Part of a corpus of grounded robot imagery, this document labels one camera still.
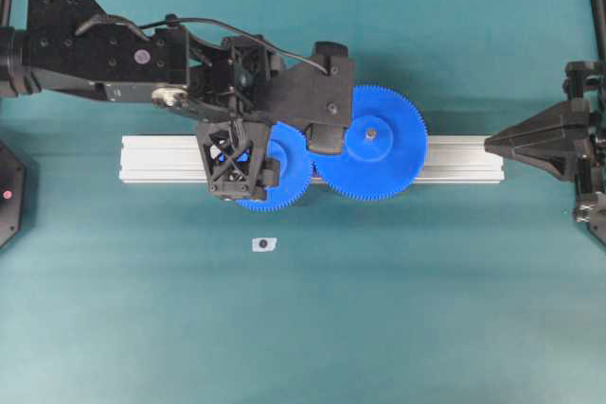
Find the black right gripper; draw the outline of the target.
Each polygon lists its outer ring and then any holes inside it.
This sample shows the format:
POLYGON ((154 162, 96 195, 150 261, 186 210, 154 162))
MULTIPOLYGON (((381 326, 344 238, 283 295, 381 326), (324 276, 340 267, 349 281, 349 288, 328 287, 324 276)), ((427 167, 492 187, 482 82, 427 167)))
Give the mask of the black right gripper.
POLYGON ((605 232, 605 62, 571 61, 567 100, 490 136, 485 151, 575 184, 574 217, 605 232))

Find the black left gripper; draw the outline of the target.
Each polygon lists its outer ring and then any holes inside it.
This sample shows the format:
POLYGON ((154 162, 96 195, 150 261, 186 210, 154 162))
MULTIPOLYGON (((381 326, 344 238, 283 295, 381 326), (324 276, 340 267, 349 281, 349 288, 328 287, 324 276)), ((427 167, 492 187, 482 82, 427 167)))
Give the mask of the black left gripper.
POLYGON ((281 165, 267 156, 276 122, 258 106, 257 89, 284 69, 284 60, 263 36, 230 30, 232 36, 212 44, 185 27, 157 27, 157 43, 168 44, 174 32, 194 63, 187 66, 184 88, 157 88, 151 102, 197 121, 209 192, 223 200, 264 201, 279 184, 281 165))

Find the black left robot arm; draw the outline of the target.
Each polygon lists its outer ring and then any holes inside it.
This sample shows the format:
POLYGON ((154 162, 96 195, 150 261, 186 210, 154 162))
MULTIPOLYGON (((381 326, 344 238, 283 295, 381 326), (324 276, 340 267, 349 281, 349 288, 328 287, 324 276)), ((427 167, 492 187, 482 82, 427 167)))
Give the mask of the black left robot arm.
POLYGON ((281 166, 267 152, 274 120, 256 94, 277 55, 240 29, 211 44, 186 18, 138 26, 95 0, 28 0, 26 27, 1 29, 1 94, 149 103, 193 119, 209 190, 262 201, 281 166))

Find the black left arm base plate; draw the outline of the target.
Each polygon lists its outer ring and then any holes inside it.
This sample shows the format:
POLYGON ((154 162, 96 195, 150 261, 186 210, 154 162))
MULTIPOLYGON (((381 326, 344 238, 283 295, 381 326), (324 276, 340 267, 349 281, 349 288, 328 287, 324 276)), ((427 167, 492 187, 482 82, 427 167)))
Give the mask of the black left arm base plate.
POLYGON ((0 241, 5 247, 20 230, 26 167, 4 142, 0 171, 0 241))

